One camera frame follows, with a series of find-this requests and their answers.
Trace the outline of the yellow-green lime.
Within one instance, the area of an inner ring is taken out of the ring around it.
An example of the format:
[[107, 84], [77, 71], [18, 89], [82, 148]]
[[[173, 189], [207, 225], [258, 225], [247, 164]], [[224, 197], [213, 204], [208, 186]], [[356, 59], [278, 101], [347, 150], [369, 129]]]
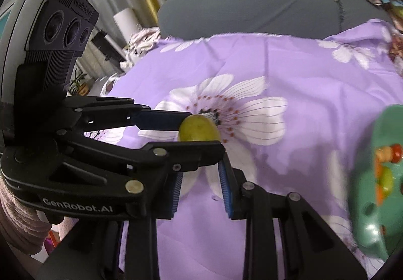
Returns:
[[221, 135], [215, 123], [202, 115], [185, 118], [178, 131], [181, 142], [221, 141]]

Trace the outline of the small yellow fruit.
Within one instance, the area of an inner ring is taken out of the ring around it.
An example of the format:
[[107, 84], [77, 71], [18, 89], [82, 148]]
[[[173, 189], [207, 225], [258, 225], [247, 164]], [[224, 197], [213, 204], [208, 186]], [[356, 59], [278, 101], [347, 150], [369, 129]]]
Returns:
[[376, 158], [380, 163], [391, 162], [393, 159], [393, 149], [391, 146], [381, 146], [376, 149]]

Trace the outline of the green plastic bowl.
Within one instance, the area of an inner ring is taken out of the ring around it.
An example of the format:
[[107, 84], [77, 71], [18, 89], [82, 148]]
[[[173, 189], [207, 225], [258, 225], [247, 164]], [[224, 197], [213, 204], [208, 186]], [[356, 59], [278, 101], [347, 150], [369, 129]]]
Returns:
[[381, 146], [402, 146], [402, 106], [384, 109], [364, 135], [349, 180], [348, 208], [352, 234], [360, 250], [371, 258], [387, 260], [402, 249], [402, 160], [382, 163], [393, 172], [393, 192], [376, 205], [374, 158]]

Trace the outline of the white paper roll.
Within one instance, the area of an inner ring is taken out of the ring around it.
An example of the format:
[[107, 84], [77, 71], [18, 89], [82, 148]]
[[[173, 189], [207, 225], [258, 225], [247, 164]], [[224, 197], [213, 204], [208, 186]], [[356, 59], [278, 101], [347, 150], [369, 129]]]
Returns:
[[126, 8], [118, 12], [113, 16], [113, 19], [126, 43], [130, 41], [132, 35], [139, 33], [143, 29], [132, 8]]

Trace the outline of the red tomato upper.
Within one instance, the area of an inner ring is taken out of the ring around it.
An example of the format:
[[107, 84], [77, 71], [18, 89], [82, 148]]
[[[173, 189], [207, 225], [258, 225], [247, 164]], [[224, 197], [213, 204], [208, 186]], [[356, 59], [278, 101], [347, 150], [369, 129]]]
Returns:
[[402, 146], [400, 144], [391, 145], [392, 157], [391, 162], [397, 164], [402, 160]]

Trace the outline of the grey sofa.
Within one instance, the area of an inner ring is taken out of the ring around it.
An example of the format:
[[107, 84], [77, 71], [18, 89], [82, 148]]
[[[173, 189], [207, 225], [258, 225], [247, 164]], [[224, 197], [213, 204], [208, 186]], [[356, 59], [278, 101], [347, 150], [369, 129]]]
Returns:
[[158, 11], [163, 37], [273, 33], [324, 39], [370, 19], [392, 23], [367, 0], [167, 0]]

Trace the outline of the pile of folded clothes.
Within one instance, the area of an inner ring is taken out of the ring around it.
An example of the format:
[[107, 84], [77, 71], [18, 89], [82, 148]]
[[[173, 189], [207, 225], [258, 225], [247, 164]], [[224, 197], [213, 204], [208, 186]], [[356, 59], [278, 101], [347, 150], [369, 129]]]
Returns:
[[395, 28], [402, 33], [402, 0], [381, 0], [393, 20]]

